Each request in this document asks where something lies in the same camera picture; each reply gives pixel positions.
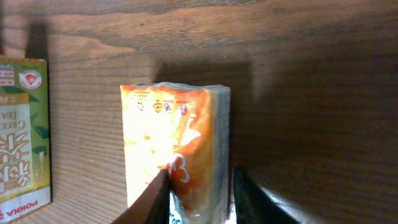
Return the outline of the green snack box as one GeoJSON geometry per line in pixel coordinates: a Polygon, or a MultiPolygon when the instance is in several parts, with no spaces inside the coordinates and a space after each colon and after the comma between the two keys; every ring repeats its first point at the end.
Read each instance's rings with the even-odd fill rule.
{"type": "Polygon", "coordinates": [[[50,202],[47,61],[1,56],[1,223],[50,202]]]}

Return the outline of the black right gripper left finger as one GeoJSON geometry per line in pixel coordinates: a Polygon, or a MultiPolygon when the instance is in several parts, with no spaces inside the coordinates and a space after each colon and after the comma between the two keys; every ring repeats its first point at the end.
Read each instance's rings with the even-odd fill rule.
{"type": "Polygon", "coordinates": [[[140,197],[112,224],[169,224],[170,181],[161,170],[140,197]]]}

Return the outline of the small orange candy box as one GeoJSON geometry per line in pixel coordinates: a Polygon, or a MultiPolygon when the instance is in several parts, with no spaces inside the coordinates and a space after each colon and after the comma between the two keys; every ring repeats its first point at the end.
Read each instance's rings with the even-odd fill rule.
{"type": "Polygon", "coordinates": [[[170,82],[120,90],[127,204],[165,169],[173,223],[225,223],[231,90],[170,82]]]}

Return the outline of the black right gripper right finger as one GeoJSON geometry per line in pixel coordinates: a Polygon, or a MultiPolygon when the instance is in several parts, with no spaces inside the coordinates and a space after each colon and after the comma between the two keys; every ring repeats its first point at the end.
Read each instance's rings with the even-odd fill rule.
{"type": "Polygon", "coordinates": [[[242,168],[233,170],[233,193],[237,224],[298,224],[242,168]]]}

